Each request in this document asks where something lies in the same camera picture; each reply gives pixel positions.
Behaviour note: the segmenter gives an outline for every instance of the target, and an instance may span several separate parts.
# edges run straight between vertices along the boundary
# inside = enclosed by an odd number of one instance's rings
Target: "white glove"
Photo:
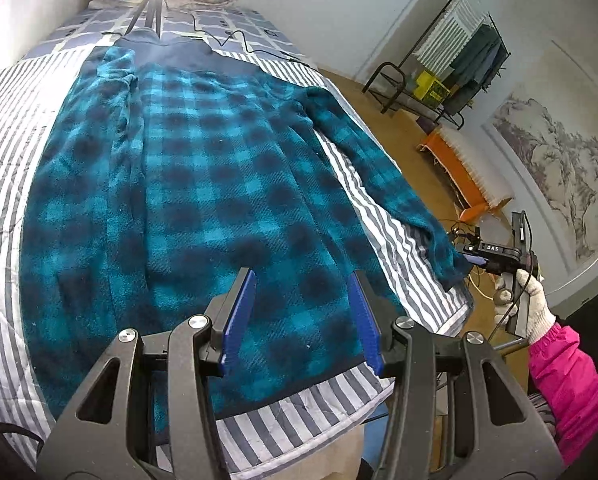
[[[543,286],[539,280],[534,276],[530,276],[526,270],[517,270],[516,280],[521,288],[525,285],[528,277],[530,278],[530,281],[525,287],[525,291],[530,295],[528,325],[526,327],[526,333],[522,334],[522,336],[525,337],[530,344],[534,344],[550,331],[557,318],[548,309],[548,302],[545,299]],[[512,293],[506,289],[503,277],[499,277],[496,280],[495,285],[496,293],[494,295],[494,303],[496,324],[501,321],[508,308],[510,308],[510,304],[512,303]],[[514,316],[518,310],[519,309],[515,305],[510,311],[509,316]]]

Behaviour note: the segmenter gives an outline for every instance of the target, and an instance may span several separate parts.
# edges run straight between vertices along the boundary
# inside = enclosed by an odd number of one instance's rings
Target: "mattress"
[[[34,379],[34,363],[28,357],[20,318],[18,256],[26,198],[45,140],[80,66],[96,44],[116,40],[117,36],[104,33],[125,29],[131,12],[87,10],[32,49],[21,62],[0,71],[0,422],[23,426],[43,438],[54,419]],[[191,18],[182,14],[167,13],[164,36],[189,31]],[[258,27],[250,32],[253,41],[248,41],[249,50],[256,45],[276,56],[292,54],[308,61],[257,13],[230,9],[202,10],[195,15],[198,28],[217,27],[213,20],[230,20],[230,27],[240,27],[246,17]],[[265,31],[277,35],[268,40],[258,34],[261,31],[266,36],[269,34]],[[210,46],[216,47],[213,41],[208,39]],[[301,86],[328,89],[372,137],[338,89],[318,71],[266,53],[253,56],[242,41],[225,46],[229,48],[218,50],[224,56],[258,64],[266,72]],[[421,232],[391,218],[366,193],[347,157],[325,137],[319,135],[319,140],[388,283],[410,316],[432,332],[456,334],[472,308],[467,290],[459,286],[444,292],[426,260]],[[262,478],[293,464],[354,428],[391,392],[391,380],[375,377],[367,365],[361,364],[254,412],[219,420],[218,431],[232,477]],[[34,464],[32,442],[16,435],[8,439]]]

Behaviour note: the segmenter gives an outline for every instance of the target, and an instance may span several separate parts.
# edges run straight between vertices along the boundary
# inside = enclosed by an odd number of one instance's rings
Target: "striped bed sheet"
[[[104,36],[98,43],[116,38]],[[0,71],[0,422],[12,422],[45,438],[54,419],[34,380],[20,318],[18,256],[26,199],[63,99],[93,44],[62,48],[24,59]],[[338,89],[306,66],[218,51],[258,64],[274,76],[331,91],[370,136]],[[460,286],[446,293],[425,257],[418,230],[390,217],[365,192],[350,161],[318,132],[336,176],[364,226],[390,286],[413,319],[432,332],[456,334],[472,309]],[[269,406],[218,421],[224,456],[234,479],[258,479],[288,467],[354,428],[392,392],[391,380],[365,364]],[[7,439],[34,464],[34,443]],[[167,458],[167,452],[161,453]]]

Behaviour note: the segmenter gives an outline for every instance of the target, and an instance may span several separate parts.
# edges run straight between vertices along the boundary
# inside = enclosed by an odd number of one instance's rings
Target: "pink jacket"
[[[566,465],[598,431],[598,373],[578,345],[574,330],[555,323],[530,346],[530,375],[557,420],[559,450]]]

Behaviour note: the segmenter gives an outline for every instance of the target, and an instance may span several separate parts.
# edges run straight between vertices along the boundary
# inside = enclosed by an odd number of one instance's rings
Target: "teal and black plaid jacket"
[[[93,51],[28,198],[22,315],[55,416],[120,330],[173,329],[226,292],[240,267],[256,272],[256,300],[234,366],[210,382],[219,416],[362,361],[346,277],[365,270],[400,306],[314,128],[381,206],[428,234],[444,287],[468,272],[398,169],[327,91],[254,65],[233,75],[134,61],[118,46]]]

